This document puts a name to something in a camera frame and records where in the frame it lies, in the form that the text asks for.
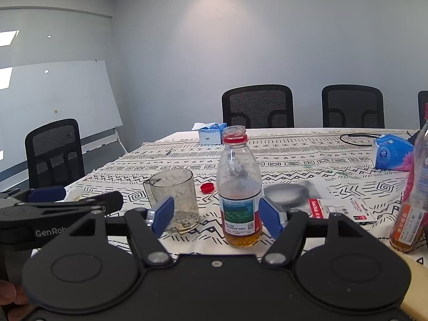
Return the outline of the person's hand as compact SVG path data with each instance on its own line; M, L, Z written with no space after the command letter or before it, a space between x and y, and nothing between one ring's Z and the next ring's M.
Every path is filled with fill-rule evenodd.
M7 313L9 321L21 320L33 309L22 285L14 285L8 281L1 281L1 306L14 304L14 307Z

